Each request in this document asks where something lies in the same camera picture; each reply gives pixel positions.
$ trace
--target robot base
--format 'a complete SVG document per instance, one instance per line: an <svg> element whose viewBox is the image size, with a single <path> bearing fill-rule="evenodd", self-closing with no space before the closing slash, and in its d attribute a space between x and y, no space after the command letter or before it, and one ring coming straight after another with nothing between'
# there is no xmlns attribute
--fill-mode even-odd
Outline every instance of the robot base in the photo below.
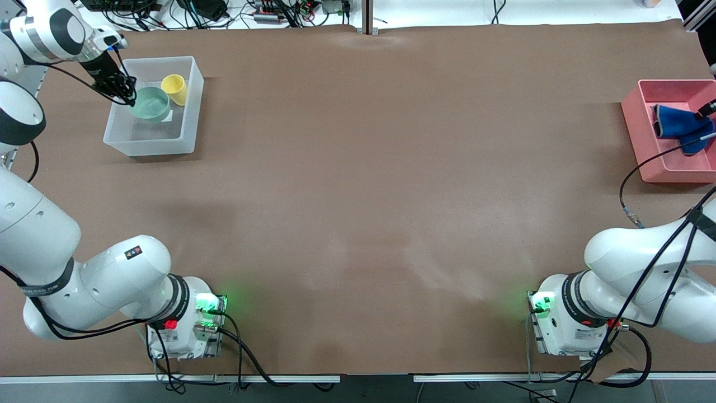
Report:
<svg viewBox="0 0 716 403"><path fill-rule="evenodd" d="M167 355L171 359L196 359L205 357L216 357L221 351L221 333L206 328L199 328L197 323L213 321L216 327L223 325L223 316L208 315L197 309L197 295L211 294L211 289L203 280L196 277L184 277L189 286L188 307L184 316L177 321L174 329L159 330L164 341ZM224 311L225 306L218 307ZM164 358L162 345L157 337L157 331L149 328L148 341L152 356L156 359Z"/></svg>
<svg viewBox="0 0 716 403"><path fill-rule="evenodd" d="M567 275L552 275L528 296L531 309L548 306L549 310L533 314L533 328L539 352L554 356L578 356L591 360L599 349L607 326L591 328L575 321L562 301L562 285Z"/></svg>

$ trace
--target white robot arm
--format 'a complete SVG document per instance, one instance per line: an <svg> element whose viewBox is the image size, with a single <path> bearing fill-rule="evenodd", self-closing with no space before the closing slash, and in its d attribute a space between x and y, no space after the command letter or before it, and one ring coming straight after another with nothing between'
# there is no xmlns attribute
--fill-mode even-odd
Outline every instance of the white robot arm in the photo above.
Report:
<svg viewBox="0 0 716 403"><path fill-rule="evenodd" d="M132 78L107 54L124 40L117 32L91 28L69 0L26 3L27 16L1 24L0 155L30 143L46 126L41 105L11 81L24 65L73 60L101 93L128 104L134 98ZM32 333L84 337L72 335L120 310L152 325L147 342L157 359L218 355L226 298L201 279L171 275L162 242L139 235L80 263L72 257L79 240L70 216L0 164L0 269L25 294L23 316Z"/></svg>
<svg viewBox="0 0 716 403"><path fill-rule="evenodd" d="M716 219L716 201L704 205L702 213ZM590 359L606 333L607 320L618 316L657 251L686 219L646 229L612 228L595 235L584 251L590 270L552 275L530 298L533 308L548 308L537 315L540 347L549 354ZM692 224L664 250L623 318L646 324L656 321L687 248L689 229ZM716 265L716 242L701 230L695 233L685 269L668 296L658 327L697 343L712 343L716 288L689 270L692 265Z"/></svg>

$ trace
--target power adapter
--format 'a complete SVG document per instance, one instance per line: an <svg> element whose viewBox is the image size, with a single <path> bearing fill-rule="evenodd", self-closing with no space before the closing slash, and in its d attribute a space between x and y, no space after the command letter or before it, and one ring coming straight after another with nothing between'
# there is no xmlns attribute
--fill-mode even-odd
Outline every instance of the power adapter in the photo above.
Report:
<svg viewBox="0 0 716 403"><path fill-rule="evenodd" d="M218 21L226 15L226 2L224 0L177 0L179 7L193 11L201 17Z"/></svg>

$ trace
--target metal bracket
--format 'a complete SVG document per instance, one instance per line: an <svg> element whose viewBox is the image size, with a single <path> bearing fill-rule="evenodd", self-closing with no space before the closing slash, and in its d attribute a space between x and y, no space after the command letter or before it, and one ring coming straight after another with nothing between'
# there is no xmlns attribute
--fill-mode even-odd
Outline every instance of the metal bracket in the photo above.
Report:
<svg viewBox="0 0 716 403"><path fill-rule="evenodd" d="M356 32L359 34L363 33L363 28L356 29ZM378 28L373 27L373 32L370 33L371 35L378 35Z"/></svg>

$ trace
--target green bowl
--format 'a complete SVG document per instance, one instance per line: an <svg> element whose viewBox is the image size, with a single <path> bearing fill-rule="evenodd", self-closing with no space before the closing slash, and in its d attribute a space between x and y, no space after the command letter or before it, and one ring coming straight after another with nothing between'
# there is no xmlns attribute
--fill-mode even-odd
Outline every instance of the green bowl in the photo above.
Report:
<svg viewBox="0 0 716 403"><path fill-rule="evenodd" d="M169 95L158 87L140 88L130 112L139 119L159 123L169 115Z"/></svg>

